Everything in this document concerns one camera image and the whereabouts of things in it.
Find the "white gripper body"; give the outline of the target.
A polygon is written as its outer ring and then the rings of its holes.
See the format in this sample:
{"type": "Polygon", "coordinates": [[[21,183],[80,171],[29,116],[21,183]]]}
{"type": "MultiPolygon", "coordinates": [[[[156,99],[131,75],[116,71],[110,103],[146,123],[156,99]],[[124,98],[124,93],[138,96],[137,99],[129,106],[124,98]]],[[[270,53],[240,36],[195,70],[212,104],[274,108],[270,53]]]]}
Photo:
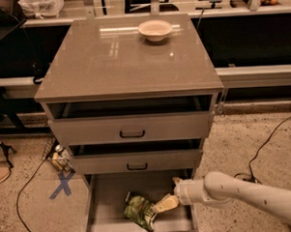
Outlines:
{"type": "Polygon", "coordinates": [[[209,201],[209,193],[203,180],[183,179],[175,186],[174,195],[182,205],[193,205],[209,201]]]}

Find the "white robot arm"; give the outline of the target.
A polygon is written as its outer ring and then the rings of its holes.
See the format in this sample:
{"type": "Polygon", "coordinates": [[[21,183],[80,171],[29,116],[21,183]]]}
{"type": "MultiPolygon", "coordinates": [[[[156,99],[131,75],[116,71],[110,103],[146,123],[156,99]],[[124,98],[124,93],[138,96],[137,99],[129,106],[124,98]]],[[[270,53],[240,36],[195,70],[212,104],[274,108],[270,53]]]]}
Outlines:
{"type": "Polygon", "coordinates": [[[155,205],[159,214],[179,205],[225,206],[232,198],[241,200],[291,225],[291,191],[209,172],[201,180],[173,178],[175,189],[155,205]]]}

